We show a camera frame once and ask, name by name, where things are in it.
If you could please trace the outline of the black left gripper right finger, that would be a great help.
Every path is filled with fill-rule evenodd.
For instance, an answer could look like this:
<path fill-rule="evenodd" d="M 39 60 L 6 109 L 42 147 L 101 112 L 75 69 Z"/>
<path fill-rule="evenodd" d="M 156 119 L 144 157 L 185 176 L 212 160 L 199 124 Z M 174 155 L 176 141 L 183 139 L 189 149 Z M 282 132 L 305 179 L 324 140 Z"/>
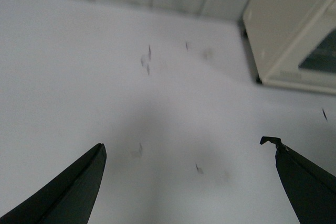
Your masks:
<path fill-rule="evenodd" d="M 276 169 L 300 223 L 335 223 L 335 176 L 282 143 L 263 136 L 260 144 L 275 144 Z"/>

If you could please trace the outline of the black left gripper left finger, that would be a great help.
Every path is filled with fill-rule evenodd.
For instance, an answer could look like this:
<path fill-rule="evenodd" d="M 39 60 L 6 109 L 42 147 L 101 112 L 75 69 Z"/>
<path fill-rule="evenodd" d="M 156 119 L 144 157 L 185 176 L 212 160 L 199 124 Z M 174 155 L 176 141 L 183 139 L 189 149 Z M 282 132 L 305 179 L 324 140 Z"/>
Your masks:
<path fill-rule="evenodd" d="M 107 153 L 96 144 L 31 197 L 1 217 L 1 223 L 88 223 L 100 189 Z"/>

